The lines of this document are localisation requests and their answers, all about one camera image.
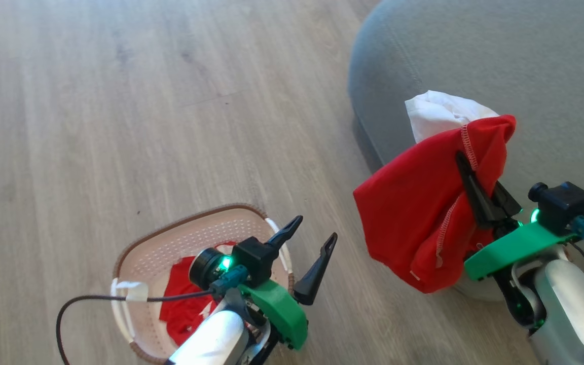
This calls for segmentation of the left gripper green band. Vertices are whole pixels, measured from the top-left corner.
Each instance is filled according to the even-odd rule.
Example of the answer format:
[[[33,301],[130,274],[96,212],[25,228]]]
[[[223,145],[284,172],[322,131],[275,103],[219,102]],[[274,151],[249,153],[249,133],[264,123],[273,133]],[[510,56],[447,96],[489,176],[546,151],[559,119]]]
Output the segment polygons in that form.
[[[286,226],[274,233],[266,242],[266,254],[278,254],[283,245],[292,238],[301,225],[302,215],[297,215]],[[248,347],[241,364],[262,364],[278,343],[299,351],[308,337],[308,321],[301,305],[313,305],[322,283],[329,261],[338,242],[338,233],[333,232],[322,245],[319,256],[306,274],[294,284],[294,298],[286,288],[273,280],[267,280],[256,288],[239,285],[241,294],[250,298],[264,315],[262,337],[257,344]]]

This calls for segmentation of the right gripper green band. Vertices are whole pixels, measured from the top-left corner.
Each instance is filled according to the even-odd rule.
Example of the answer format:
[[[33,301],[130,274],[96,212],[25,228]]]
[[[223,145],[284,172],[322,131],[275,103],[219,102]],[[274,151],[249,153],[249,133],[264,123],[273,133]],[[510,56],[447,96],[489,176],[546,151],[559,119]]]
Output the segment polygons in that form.
[[[477,179],[477,174],[464,152],[456,152],[456,163],[477,226],[483,230],[491,230],[491,233],[500,233],[501,228],[513,228],[464,261],[464,272],[470,279],[482,280],[551,246],[576,237],[565,227],[561,233],[550,231],[542,225],[543,216],[537,216],[534,221],[523,226],[509,217],[503,220],[503,213],[505,216],[515,216],[522,212],[517,200],[497,181],[493,201]]]

